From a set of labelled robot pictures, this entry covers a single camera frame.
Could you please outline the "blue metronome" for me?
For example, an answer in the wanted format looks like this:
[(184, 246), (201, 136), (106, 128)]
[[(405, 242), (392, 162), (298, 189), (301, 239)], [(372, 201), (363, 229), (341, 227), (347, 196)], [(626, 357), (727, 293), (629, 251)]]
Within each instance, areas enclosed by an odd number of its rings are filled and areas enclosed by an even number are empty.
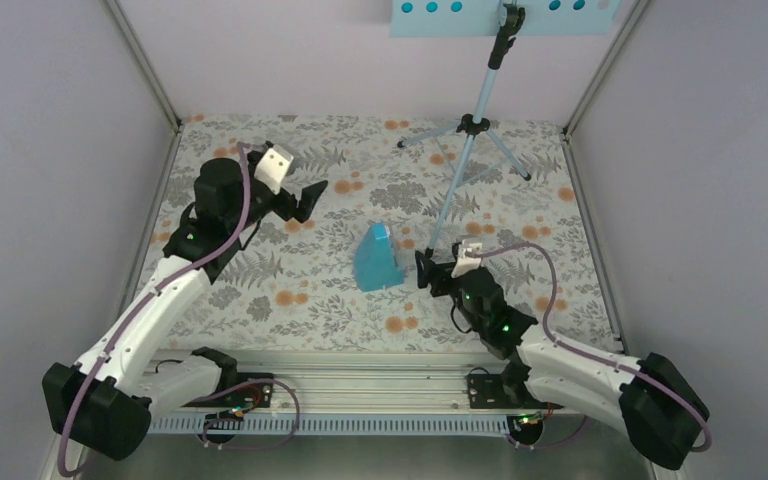
[(384, 223), (374, 223), (366, 231), (353, 257), (353, 278), (362, 292), (373, 292), (404, 283), (398, 265), (391, 231)]

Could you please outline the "light blue music stand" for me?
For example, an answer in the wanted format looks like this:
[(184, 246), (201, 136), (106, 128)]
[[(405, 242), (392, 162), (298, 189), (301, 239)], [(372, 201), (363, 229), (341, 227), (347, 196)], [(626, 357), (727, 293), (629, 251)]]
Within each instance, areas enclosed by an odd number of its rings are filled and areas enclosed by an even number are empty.
[(525, 36), (587, 36), (606, 34), (614, 24), (619, 1), (394, 1), (390, 35), (399, 38), (491, 37), (493, 44), (476, 105), (453, 124), (426, 130), (397, 142), (398, 149), (439, 138), (449, 133), (465, 136), (464, 150), (452, 168), (453, 178), (432, 230), (425, 254), (432, 256), (449, 215), (456, 190), (490, 172), (464, 176), (476, 139), (487, 136), (524, 180), (531, 174), (493, 131), (486, 109), (502, 63), (516, 39)]

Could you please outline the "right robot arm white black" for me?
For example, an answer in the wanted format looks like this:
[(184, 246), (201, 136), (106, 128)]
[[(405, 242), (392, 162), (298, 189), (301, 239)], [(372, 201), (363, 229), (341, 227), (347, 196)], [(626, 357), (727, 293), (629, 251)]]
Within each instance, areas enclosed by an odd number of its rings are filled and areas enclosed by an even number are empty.
[(437, 263), (415, 254), (417, 285), (452, 301), (496, 358), (505, 361), (501, 391), (515, 407), (531, 401), (570, 407), (623, 434), (647, 460), (680, 469), (711, 444), (708, 407), (667, 357), (609, 353), (554, 332), (510, 305), (479, 257)]

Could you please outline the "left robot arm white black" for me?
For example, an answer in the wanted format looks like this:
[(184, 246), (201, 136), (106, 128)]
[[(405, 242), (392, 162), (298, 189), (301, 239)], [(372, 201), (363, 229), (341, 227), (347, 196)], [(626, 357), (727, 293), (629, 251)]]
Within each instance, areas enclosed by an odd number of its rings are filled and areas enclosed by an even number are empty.
[(112, 460), (131, 455), (151, 422), (198, 404), (237, 407), (251, 382), (234, 358), (202, 347), (147, 377), (163, 337), (220, 276), (246, 244), (240, 236), (265, 216), (306, 222), (325, 180), (299, 196), (283, 186), (292, 161), (273, 147), (250, 159), (214, 158), (194, 180), (194, 200), (182, 212), (150, 280), (115, 324), (73, 364), (53, 364), (42, 389), (60, 456), (77, 442)]

